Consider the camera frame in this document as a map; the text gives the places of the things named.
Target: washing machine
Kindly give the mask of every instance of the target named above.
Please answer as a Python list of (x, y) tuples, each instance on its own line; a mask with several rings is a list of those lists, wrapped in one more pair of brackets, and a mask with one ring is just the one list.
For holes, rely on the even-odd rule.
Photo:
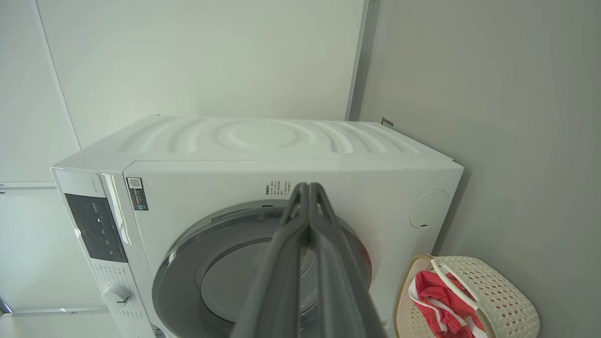
[[(228, 337), (292, 189), (318, 182), (382, 325), (404, 267), (429, 253), (463, 167), (370, 122), (149, 116), (52, 168), (124, 338)], [(316, 255), (300, 263), (315, 335)]]

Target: white laundry basket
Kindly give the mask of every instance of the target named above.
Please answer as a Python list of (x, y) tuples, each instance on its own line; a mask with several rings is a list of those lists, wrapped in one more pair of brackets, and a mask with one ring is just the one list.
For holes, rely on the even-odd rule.
[[(471, 306), (488, 338), (535, 338), (540, 328), (532, 303), (497, 270), (479, 259), (463, 256), (433, 257), (418, 254), (409, 262), (398, 290), (394, 326), (399, 338), (434, 338), (407, 289), (420, 271), (434, 271), (465, 303)], [(467, 297), (445, 275), (446, 270), (467, 289)]]

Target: red cloth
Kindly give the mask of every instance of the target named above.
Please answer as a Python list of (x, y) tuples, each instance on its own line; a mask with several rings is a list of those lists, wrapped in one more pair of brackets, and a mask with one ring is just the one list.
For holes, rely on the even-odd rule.
[[(469, 292), (455, 279), (452, 274), (447, 274), (447, 277), (455, 284), (460, 290), (463, 291), (468, 297), (474, 299)], [(428, 303), (426, 298), (433, 298), (440, 301), (442, 304), (448, 306), (461, 318), (472, 318), (476, 327), (484, 330), (482, 323), (476, 316), (474, 309), (467, 305), (461, 298), (449, 289), (445, 283), (438, 277), (437, 274), (430, 271), (420, 271), (415, 276), (415, 287), (417, 290), (418, 298), (424, 303)], [(438, 308), (441, 322), (446, 324), (447, 329), (441, 328), (436, 318), (436, 312), (429, 308), (415, 303), (417, 308), (421, 311), (426, 319), (426, 323), (432, 330), (432, 332), (438, 338), (474, 338), (469, 328), (466, 325), (462, 325), (449, 311)]]

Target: basket handle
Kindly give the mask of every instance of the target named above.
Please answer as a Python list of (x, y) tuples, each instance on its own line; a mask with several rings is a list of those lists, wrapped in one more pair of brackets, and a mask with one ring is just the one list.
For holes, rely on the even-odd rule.
[(447, 285), (449, 289), (451, 289), (459, 298), (461, 298), (461, 300), (464, 301), (465, 304), (471, 306), (472, 309), (474, 309), (474, 311), (476, 311), (480, 308), (475, 301), (473, 301), (470, 297), (468, 297), (465, 293), (463, 293), (463, 291), (459, 290), (459, 288), (447, 277), (447, 275), (445, 275), (442, 272), (440, 265), (439, 265), (440, 263), (438, 263), (438, 261), (435, 258), (431, 260), (431, 263), (432, 263), (432, 268), (434, 268), (438, 277), (440, 277), (441, 280), (443, 281), (443, 283), (445, 283), (445, 285)]

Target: label sticker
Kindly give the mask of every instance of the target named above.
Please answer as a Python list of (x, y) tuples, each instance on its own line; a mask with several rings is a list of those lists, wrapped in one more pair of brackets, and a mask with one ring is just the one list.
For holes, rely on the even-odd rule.
[(292, 192), (290, 181), (273, 180), (265, 186), (266, 195), (290, 195)]
[(387, 321), (382, 321), (380, 322), (382, 324), (382, 327), (384, 328), (384, 330), (388, 331), (388, 330), (392, 330), (392, 319), (389, 319)]
[(129, 195), (132, 198), (133, 210), (148, 210), (142, 179), (140, 177), (127, 177), (127, 186), (129, 187)]

